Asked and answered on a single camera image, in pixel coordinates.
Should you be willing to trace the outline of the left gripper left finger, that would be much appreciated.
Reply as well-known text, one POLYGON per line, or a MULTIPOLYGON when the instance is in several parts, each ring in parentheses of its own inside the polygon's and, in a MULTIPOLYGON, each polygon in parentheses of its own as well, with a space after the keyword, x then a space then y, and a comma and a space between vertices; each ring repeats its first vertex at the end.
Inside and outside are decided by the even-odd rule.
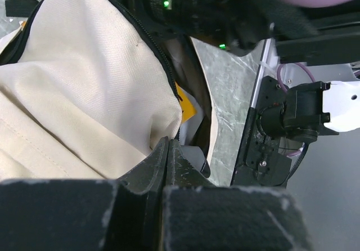
POLYGON ((169 139, 117 180, 1 182, 2 250, 160 250, 169 139))

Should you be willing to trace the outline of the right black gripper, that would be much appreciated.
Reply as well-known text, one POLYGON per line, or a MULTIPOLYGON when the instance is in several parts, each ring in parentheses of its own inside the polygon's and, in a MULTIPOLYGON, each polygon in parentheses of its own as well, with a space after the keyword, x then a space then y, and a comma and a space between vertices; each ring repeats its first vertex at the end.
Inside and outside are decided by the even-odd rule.
POLYGON ((296 7, 279 0, 121 0, 158 40, 196 38, 237 56, 278 33, 314 37, 317 29, 296 7))

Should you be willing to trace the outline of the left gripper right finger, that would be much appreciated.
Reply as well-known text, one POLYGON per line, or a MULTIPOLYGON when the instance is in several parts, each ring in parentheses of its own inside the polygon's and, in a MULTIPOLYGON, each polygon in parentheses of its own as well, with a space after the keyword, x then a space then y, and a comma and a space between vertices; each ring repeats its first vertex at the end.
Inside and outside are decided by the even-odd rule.
POLYGON ((279 187, 212 186, 166 138, 162 250, 313 250, 293 197, 279 187))

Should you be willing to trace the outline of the white flower cover book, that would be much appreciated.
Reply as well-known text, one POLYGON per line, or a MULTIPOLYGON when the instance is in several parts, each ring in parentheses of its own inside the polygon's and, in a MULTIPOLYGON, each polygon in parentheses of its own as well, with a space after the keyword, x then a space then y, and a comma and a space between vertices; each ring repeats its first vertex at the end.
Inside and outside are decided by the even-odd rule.
POLYGON ((210 177, 208 153, 210 148, 210 120, 201 107, 196 108, 196 114, 181 124, 179 142, 183 156, 205 178, 210 177))

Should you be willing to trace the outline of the yellow treehouse children's book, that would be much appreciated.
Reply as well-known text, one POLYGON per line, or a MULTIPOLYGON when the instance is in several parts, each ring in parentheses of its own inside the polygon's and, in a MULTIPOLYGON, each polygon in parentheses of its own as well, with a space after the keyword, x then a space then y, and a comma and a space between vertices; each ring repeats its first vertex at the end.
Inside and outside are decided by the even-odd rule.
POLYGON ((182 124, 191 119, 194 115, 196 115, 197 111, 190 99, 187 97, 186 92, 176 83, 175 84, 179 104, 182 109, 182 124))

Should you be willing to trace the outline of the beige canvas backpack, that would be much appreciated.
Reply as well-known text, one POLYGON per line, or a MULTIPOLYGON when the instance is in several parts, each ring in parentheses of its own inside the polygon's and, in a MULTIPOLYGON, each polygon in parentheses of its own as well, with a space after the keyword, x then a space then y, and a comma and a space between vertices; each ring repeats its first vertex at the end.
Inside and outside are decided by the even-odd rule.
POLYGON ((24 22, 1 39, 1 180, 116 179, 179 139, 176 83, 210 120, 190 37, 157 41, 116 0, 6 0, 24 22))

